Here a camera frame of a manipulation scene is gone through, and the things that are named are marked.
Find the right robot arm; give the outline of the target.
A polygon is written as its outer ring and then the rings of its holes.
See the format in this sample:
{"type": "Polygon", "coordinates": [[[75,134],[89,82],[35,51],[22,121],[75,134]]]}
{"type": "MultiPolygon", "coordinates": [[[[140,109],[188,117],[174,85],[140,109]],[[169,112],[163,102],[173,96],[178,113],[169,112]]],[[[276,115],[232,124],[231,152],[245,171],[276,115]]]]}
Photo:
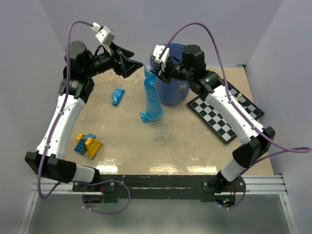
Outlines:
{"type": "Polygon", "coordinates": [[[186,45],[182,60],[170,55],[164,45],[152,52],[155,67],[152,73],[165,83],[186,81],[190,89],[216,109],[238,136],[241,145],[232,153],[233,159],[207,184],[217,193],[227,192],[234,181],[260,159],[269,149],[275,136],[272,127],[263,127],[231,97],[228,85],[216,72],[206,68],[205,55],[198,45],[186,45]]]}

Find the blue trash bag roll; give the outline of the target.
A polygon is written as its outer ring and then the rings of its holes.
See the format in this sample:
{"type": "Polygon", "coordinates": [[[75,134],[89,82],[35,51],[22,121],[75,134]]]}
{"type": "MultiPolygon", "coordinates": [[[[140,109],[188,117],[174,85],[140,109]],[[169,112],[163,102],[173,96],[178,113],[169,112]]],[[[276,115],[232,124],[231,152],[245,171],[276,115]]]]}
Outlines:
{"type": "Polygon", "coordinates": [[[113,100],[112,104],[114,106],[119,106],[124,94],[125,94],[125,90],[117,87],[112,93],[112,100],[113,100]]]}

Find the single blue trash bag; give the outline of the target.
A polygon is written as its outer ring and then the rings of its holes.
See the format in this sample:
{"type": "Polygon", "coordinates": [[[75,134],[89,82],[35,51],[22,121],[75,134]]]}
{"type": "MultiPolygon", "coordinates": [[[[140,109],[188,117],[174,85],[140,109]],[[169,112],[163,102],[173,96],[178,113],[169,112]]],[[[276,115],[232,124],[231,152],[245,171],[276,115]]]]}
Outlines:
{"type": "Polygon", "coordinates": [[[144,90],[146,95],[146,109],[139,113],[142,122],[155,122],[162,118],[163,109],[160,98],[156,90],[156,81],[158,77],[151,72],[151,70],[144,65],[144,90]]]}

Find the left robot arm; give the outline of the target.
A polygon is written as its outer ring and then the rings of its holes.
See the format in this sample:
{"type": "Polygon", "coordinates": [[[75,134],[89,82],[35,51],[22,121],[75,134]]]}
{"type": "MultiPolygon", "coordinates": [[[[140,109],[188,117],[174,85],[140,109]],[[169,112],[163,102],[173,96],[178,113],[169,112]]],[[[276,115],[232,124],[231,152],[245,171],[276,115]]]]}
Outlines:
{"type": "Polygon", "coordinates": [[[116,75],[127,78],[143,63],[132,60],[133,52],[114,43],[97,55],[83,42],[73,41],[68,52],[65,60],[70,61],[70,78],[64,70],[57,107],[48,130],[36,150],[26,153],[25,162],[41,177],[63,183],[84,182],[89,191],[96,191],[101,186],[99,171],[65,160],[73,127],[93,90],[93,77],[112,69],[116,75]]]}

